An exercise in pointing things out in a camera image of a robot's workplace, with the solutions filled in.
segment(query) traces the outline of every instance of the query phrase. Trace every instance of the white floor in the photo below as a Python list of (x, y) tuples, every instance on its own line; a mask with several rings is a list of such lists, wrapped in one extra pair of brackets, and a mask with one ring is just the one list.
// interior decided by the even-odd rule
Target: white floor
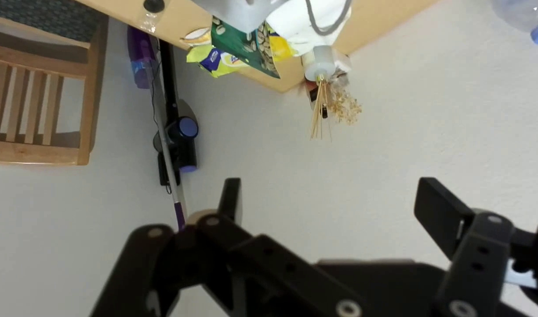
[[(127, 60), (125, 26), (111, 23), (88, 167), (0, 166), (0, 315), (88, 315), (127, 234), (173, 224), (157, 185), (150, 95), (134, 88)], [(364, 114), (324, 141), (310, 141), (305, 93), (278, 95), (240, 76), (215, 81), (180, 62), (182, 95), (201, 121), (189, 210), (217, 206), (224, 180), (241, 176), (245, 227), (310, 261), (447, 266), (412, 217), (417, 180), (438, 176), (465, 202), (537, 227), (538, 48), (489, 2), (442, 0), (352, 62)], [(505, 299), (538, 315), (521, 292)], [(192, 291), (178, 313), (220, 310)]]

